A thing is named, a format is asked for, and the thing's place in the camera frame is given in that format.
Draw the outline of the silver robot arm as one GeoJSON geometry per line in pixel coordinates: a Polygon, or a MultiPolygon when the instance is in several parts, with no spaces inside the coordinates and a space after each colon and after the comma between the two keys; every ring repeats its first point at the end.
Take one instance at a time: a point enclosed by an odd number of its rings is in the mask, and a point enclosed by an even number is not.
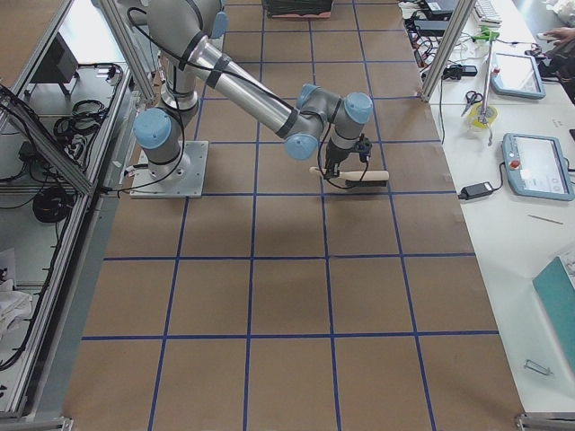
{"type": "Polygon", "coordinates": [[[287,154],[296,160],[310,158],[330,129],[324,177],[339,176],[350,154],[362,162],[370,144],[363,129],[373,112],[371,99],[362,92],[340,96],[305,84],[296,105],[290,105],[238,66],[212,44],[226,32],[228,17],[222,1],[151,1],[145,9],[130,7],[127,18],[143,31],[167,57],[167,94],[174,108],[194,101],[197,79],[224,95],[283,139],[287,154]]]}

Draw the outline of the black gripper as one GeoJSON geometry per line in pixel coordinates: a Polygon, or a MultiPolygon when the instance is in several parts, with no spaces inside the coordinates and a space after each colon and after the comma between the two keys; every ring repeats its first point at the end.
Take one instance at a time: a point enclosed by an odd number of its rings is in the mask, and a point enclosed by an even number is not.
{"type": "Polygon", "coordinates": [[[353,139],[346,139],[339,135],[331,137],[325,153],[323,177],[325,179],[339,178],[341,176],[341,163],[348,159],[350,154],[357,154],[359,160],[367,170],[371,155],[372,143],[361,134],[353,139]]]}

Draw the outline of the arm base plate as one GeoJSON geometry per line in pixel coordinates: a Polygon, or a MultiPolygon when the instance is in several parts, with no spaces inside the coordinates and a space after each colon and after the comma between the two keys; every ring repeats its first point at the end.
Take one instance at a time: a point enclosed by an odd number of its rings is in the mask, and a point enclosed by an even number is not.
{"type": "Polygon", "coordinates": [[[143,150],[129,194],[132,198],[200,198],[208,160],[208,141],[186,141],[183,156],[163,166],[149,163],[143,150]]]}

